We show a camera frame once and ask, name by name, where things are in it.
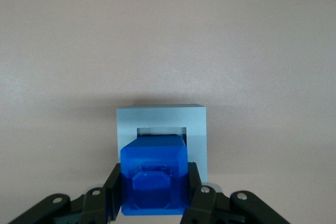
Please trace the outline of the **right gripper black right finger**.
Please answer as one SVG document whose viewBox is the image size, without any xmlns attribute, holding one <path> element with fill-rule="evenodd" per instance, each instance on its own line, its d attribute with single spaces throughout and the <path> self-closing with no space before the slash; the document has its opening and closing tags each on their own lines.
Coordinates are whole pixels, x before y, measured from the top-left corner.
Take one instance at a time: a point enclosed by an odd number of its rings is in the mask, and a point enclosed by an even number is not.
<svg viewBox="0 0 336 224">
<path fill-rule="evenodd" d="M 226 197 L 212 186 L 203 185 L 195 162 L 188 163 L 190 205 L 181 223 L 288 223 L 289 221 L 249 191 Z"/>
</svg>

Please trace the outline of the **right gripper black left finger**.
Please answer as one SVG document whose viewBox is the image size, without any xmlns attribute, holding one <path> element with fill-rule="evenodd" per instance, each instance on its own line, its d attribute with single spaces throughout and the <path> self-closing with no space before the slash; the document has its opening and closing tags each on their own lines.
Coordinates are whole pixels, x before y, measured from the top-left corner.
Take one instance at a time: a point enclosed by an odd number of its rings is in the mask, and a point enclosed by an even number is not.
<svg viewBox="0 0 336 224">
<path fill-rule="evenodd" d="M 103 186 L 77 199 L 52 194 L 30 207 L 10 223 L 111 223 L 121 208 L 121 166 L 117 163 Z"/>
</svg>

